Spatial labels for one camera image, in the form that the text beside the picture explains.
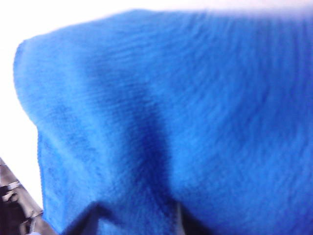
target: white wall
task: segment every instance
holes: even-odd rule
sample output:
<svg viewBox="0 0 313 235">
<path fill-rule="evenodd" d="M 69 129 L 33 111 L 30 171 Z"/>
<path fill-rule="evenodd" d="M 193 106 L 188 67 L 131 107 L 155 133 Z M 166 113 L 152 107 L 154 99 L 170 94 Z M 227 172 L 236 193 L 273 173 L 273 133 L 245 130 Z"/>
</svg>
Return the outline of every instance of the white wall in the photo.
<svg viewBox="0 0 313 235">
<path fill-rule="evenodd" d="M 23 112 L 13 85 L 13 59 L 24 39 L 65 25 L 131 8 L 272 9 L 312 4 L 313 0 L 2 0 L 0 2 L 0 157 L 42 206 L 37 164 L 37 133 Z"/>
</svg>

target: blue cloth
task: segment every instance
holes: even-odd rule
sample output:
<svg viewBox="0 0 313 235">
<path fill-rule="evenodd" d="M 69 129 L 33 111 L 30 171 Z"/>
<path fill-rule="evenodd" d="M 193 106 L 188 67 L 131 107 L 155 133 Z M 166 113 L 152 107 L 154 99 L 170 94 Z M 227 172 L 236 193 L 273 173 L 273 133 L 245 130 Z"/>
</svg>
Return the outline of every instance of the blue cloth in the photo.
<svg viewBox="0 0 313 235">
<path fill-rule="evenodd" d="M 135 10 L 26 40 L 14 75 L 60 234 L 313 233 L 312 14 Z"/>
</svg>

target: blue towel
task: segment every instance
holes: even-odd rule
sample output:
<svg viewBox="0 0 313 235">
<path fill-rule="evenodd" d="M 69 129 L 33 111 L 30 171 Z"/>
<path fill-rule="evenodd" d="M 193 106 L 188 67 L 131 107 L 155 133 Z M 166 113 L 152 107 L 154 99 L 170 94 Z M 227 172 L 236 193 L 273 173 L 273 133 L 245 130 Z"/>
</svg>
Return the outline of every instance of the blue towel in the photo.
<svg viewBox="0 0 313 235">
<path fill-rule="evenodd" d="M 14 75 L 57 233 L 313 234 L 313 14 L 123 12 Z"/>
</svg>

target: black object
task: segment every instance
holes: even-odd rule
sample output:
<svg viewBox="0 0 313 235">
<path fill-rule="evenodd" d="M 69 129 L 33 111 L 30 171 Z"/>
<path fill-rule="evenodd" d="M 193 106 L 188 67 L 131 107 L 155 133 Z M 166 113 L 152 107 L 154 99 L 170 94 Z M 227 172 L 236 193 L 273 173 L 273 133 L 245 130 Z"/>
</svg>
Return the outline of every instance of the black object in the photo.
<svg viewBox="0 0 313 235">
<path fill-rule="evenodd" d="M 0 234 L 1 235 L 23 235 L 30 230 L 31 218 L 27 218 L 22 205 L 18 201 L 18 195 L 12 193 L 8 200 L 4 200 L 4 196 L 10 193 L 19 184 L 14 182 L 8 186 L 0 187 Z"/>
</svg>

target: white background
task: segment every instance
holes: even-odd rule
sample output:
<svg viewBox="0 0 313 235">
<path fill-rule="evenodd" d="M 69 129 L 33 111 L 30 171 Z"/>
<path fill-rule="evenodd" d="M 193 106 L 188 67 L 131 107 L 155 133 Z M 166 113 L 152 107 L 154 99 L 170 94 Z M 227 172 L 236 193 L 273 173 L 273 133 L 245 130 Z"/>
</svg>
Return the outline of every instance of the white background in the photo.
<svg viewBox="0 0 313 235">
<path fill-rule="evenodd" d="M 0 2 L 0 157 L 42 206 L 37 132 L 22 110 L 13 85 L 15 50 L 24 39 L 133 8 L 273 9 L 313 0 L 2 0 Z"/>
</svg>

